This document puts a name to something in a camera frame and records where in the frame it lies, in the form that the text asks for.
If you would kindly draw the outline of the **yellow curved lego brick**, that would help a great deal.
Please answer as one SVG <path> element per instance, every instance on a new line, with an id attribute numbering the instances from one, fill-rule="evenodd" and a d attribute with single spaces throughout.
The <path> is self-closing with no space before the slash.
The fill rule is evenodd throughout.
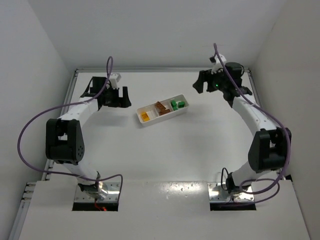
<path id="1" fill-rule="evenodd" d="M 143 122 L 148 122 L 150 120 L 150 117 L 148 116 L 148 114 L 146 112 L 142 112 L 140 117 Z"/>

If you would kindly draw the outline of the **brown lego plate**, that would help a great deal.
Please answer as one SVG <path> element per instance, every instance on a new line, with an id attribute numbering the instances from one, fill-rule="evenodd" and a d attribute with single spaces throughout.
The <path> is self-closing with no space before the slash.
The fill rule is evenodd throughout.
<path id="1" fill-rule="evenodd" d="M 159 101 L 157 101 L 155 104 L 154 104 L 155 108 L 162 112 L 162 111 L 165 111 L 166 110 L 166 107 Z"/>
<path id="2" fill-rule="evenodd" d="M 158 114 L 159 114 L 159 116 L 162 116 L 162 115 L 168 114 L 168 113 L 170 113 L 170 112 L 171 112 L 170 109 L 168 109 L 168 108 L 162 108 L 162 109 L 159 110 Z"/>

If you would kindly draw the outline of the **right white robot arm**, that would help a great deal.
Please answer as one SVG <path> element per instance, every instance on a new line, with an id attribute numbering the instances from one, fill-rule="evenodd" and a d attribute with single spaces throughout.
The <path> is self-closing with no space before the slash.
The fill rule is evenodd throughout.
<path id="1" fill-rule="evenodd" d="M 217 71 L 201 70 L 192 85 L 199 94 L 203 93 L 205 83 L 207 92 L 222 92 L 224 100 L 241 116 L 252 133 L 247 162 L 227 175 L 225 186 L 228 193 L 239 192 L 264 174 L 285 167 L 292 137 L 288 128 L 282 128 L 261 111 L 252 91 L 242 85 L 243 75 L 241 64 L 228 62 Z"/>

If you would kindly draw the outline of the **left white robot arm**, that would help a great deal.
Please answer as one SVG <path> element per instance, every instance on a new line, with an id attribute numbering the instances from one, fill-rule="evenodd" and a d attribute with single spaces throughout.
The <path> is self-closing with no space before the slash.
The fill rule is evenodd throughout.
<path id="1" fill-rule="evenodd" d="M 70 107 L 59 118 L 46 122 L 46 157 L 68 169 L 76 176 L 80 190 L 96 199 L 107 195 L 107 187 L 99 172 L 84 160 L 82 126 L 104 106 L 128 108 L 132 105 L 128 88 L 117 86 L 120 79 L 119 73 L 113 73 L 109 78 L 92 77 L 78 100 L 79 104 Z"/>

